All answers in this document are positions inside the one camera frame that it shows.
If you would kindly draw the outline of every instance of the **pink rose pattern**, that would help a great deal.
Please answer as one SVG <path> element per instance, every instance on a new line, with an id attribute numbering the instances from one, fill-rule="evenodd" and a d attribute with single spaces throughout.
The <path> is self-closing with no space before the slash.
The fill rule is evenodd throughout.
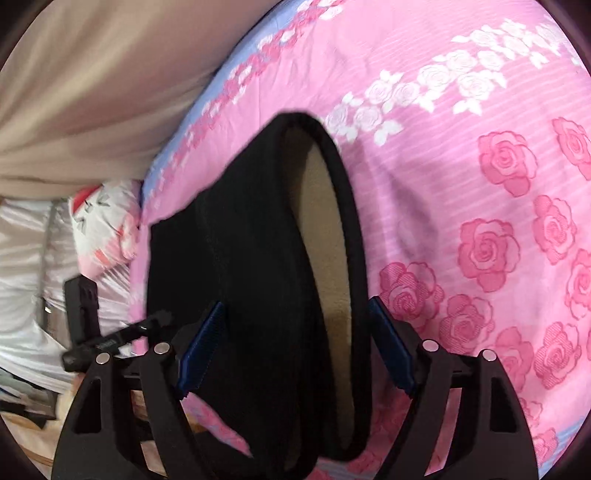
<path id="1" fill-rule="evenodd" d="M 570 206 L 560 199 L 540 195 L 534 200 L 537 218 L 534 220 L 534 238 L 552 265 L 564 260 L 574 245 L 577 226 L 573 222 Z"/>
<path id="2" fill-rule="evenodd" d="M 552 120 L 552 126 L 564 156 L 579 168 L 586 180 L 591 180 L 591 141 L 584 128 L 562 117 Z M 480 168 L 487 180 L 503 185 L 513 197 L 530 191 L 538 161 L 523 136 L 511 131 L 491 132 L 478 139 L 478 149 Z M 577 237 L 571 207 L 567 201 L 547 195 L 538 195 L 533 205 L 533 238 L 550 264 L 557 265 L 569 256 Z M 521 257 L 513 226 L 498 219 L 477 218 L 461 225 L 460 240 L 457 263 L 462 274 L 475 279 L 485 293 L 502 289 Z M 425 331 L 427 323 L 437 321 L 445 295 L 426 263 L 413 262 L 408 266 L 390 263 L 380 272 L 380 286 L 380 297 L 392 314 L 411 322 L 420 333 Z M 574 319 L 591 319 L 591 254 L 587 250 L 579 249 L 571 264 L 564 304 Z M 474 354 L 482 349 L 495 329 L 493 306 L 487 299 L 457 294 L 448 299 L 445 312 L 439 321 L 439 341 L 450 352 Z M 487 348 L 497 353 L 517 393 L 524 389 L 532 369 L 544 388 L 555 388 L 575 369 L 582 355 L 577 326 L 562 322 L 554 322 L 546 329 L 543 344 L 535 353 L 516 326 L 501 331 Z M 591 361 L 591 330 L 587 334 L 586 352 Z M 538 429 L 543 405 L 521 397 L 519 403 L 530 430 Z M 394 441 L 409 406 L 410 401 L 401 401 L 393 393 L 378 400 L 372 434 L 386 432 Z M 556 431 L 550 428 L 535 435 L 533 440 L 541 466 L 556 453 Z M 375 471 L 381 460 L 366 451 L 348 465 L 348 470 Z"/>
<path id="3" fill-rule="evenodd" d="M 478 139 L 480 168 L 494 185 L 503 185 L 513 197 L 530 191 L 538 161 L 525 138 L 514 132 L 491 132 Z"/>
<path id="4" fill-rule="evenodd" d="M 531 343 L 522 340 L 517 327 L 510 327 L 499 333 L 491 349 L 499 356 L 515 391 L 520 393 L 534 360 Z"/>
<path id="5" fill-rule="evenodd" d="M 473 353 L 495 329 L 490 302 L 455 295 L 447 302 L 447 316 L 439 324 L 441 344 L 450 352 Z"/>
<path id="6" fill-rule="evenodd" d="M 591 180 L 591 141 L 585 129 L 562 117 L 552 120 L 552 126 L 564 156 L 586 180 Z"/>
<path id="7" fill-rule="evenodd" d="M 371 450 L 364 451 L 355 460 L 347 464 L 347 471 L 359 475 L 364 472 L 377 472 L 384 459 Z"/>
<path id="8" fill-rule="evenodd" d="M 426 263 L 391 263 L 379 273 L 380 298 L 398 320 L 410 322 L 421 333 L 437 315 L 445 296 Z"/>
<path id="9" fill-rule="evenodd" d="M 582 349 L 575 325 L 554 322 L 546 329 L 544 345 L 535 353 L 534 371 L 546 389 L 562 383 L 577 366 Z"/>
<path id="10" fill-rule="evenodd" d="M 591 254 L 586 250 L 580 249 L 573 261 L 564 304 L 576 320 L 591 316 Z"/>
<path id="11" fill-rule="evenodd" d="M 540 415 L 542 415 L 542 411 L 544 410 L 542 404 L 536 401 L 527 402 L 521 397 L 519 398 L 519 404 L 525 414 L 527 426 L 530 430 L 537 428 L 540 424 Z"/>
<path id="12" fill-rule="evenodd" d="M 535 457 L 538 460 L 538 467 L 548 461 L 558 447 L 558 439 L 554 429 L 546 430 L 534 438 Z"/>
<path id="13" fill-rule="evenodd" d="M 460 229 L 458 264 L 485 292 L 500 290 L 519 262 L 520 250 L 510 223 L 477 218 Z"/>

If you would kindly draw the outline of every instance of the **white shiny fabric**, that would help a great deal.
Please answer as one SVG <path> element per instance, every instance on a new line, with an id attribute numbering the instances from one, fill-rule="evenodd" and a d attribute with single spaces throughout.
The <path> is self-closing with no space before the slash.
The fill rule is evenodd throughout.
<path id="1" fill-rule="evenodd" d="M 4 200 L 0 206 L 0 367 L 60 393 L 71 383 L 60 362 L 64 347 L 42 330 L 39 285 L 50 202 Z M 45 252 L 43 296 L 49 324 L 67 344 L 63 283 L 78 273 L 67 203 L 57 205 Z M 121 328 L 127 317 L 128 267 L 120 265 L 98 281 L 103 333 Z"/>

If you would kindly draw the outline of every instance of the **metal screw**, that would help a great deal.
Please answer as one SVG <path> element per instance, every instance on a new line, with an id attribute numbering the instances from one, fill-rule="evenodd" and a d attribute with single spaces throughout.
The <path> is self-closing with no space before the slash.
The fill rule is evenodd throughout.
<path id="1" fill-rule="evenodd" d="M 160 342 L 156 344 L 156 346 L 154 347 L 154 352 L 156 352 L 159 355 L 164 355 L 165 353 L 168 353 L 169 350 L 170 345 L 166 342 Z"/>
<path id="2" fill-rule="evenodd" d="M 425 340 L 423 342 L 423 348 L 427 352 L 437 352 L 439 350 L 439 344 L 435 340 Z"/>
<path id="3" fill-rule="evenodd" d="M 99 365 L 104 365 L 109 360 L 111 360 L 111 356 L 107 352 L 99 353 L 96 356 L 96 363 L 98 363 Z"/>
<path id="4" fill-rule="evenodd" d="M 492 350 L 483 350 L 482 358 L 484 358 L 484 360 L 487 362 L 494 362 L 496 360 L 496 353 Z"/>

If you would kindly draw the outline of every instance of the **beige fabric lining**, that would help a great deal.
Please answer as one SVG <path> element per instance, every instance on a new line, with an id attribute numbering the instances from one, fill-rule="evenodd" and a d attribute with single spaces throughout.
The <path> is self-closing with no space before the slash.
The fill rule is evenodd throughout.
<path id="1" fill-rule="evenodd" d="M 335 191 L 316 144 L 301 131 L 290 132 L 284 175 L 314 272 L 335 376 L 339 434 L 347 446 L 353 434 L 350 381 L 351 309 L 345 238 Z"/>

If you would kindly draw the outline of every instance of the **beige fabric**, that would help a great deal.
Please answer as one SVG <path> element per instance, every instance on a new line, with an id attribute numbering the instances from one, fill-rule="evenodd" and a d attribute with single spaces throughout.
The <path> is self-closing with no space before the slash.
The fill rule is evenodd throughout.
<path id="1" fill-rule="evenodd" d="M 0 71 L 0 195 L 142 179 L 277 0 L 54 0 Z"/>
<path id="2" fill-rule="evenodd" d="M 314 272 L 329 339 L 339 435 L 342 445 L 348 446 L 355 411 L 350 381 L 351 300 L 339 206 L 326 163 L 310 137 L 301 131 L 290 131 L 284 152 L 284 178 L 291 208 Z"/>

